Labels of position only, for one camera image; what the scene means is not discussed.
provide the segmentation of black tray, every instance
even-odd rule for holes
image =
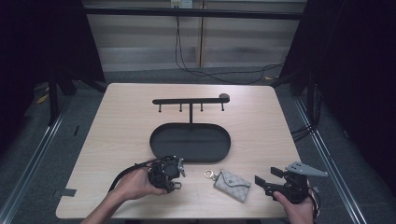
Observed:
[[[157,157],[176,156],[184,162],[216,162],[230,151],[228,132],[209,123],[165,123],[151,134],[152,153]]]

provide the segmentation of wooden table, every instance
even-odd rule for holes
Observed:
[[[56,215],[59,218],[84,218],[106,196],[115,176],[123,169],[153,157],[149,146],[151,133],[167,122],[189,122],[185,105],[152,103],[153,99],[216,98],[230,95],[224,105],[194,105],[195,123],[215,123],[228,131],[231,149],[217,163],[185,163],[186,177],[175,181],[182,188],[161,197],[149,195],[125,203],[116,218],[266,218],[284,217],[283,207],[254,184],[254,175],[270,183],[285,180],[270,174],[270,167],[284,169],[300,158],[288,125],[271,87],[232,85],[111,84],[98,109],[67,189],[74,197],[63,196]],[[205,170],[225,169],[252,185],[244,203],[213,188]]]

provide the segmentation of keychain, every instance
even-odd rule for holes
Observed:
[[[213,184],[215,189],[230,195],[240,203],[243,203],[248,196],[251,184],[228,171],[220,170],[220,173],[216,175],[212,170],[206,170],[205,177],[215,181]]]

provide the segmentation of key pouch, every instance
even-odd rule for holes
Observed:
[[[213,185],[215,189],[229,194],[240,203],[243,203],[248,196],[251,184],[230,172],[221,170],[220,173],[214,177],[214,180],[216,181]]]

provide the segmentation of wall outlet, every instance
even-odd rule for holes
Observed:
[[[171,8],[181,8],[181,1],[182,0],[171,0]]]
[[[192,0],[181,0],[182,8],[192,8]]]

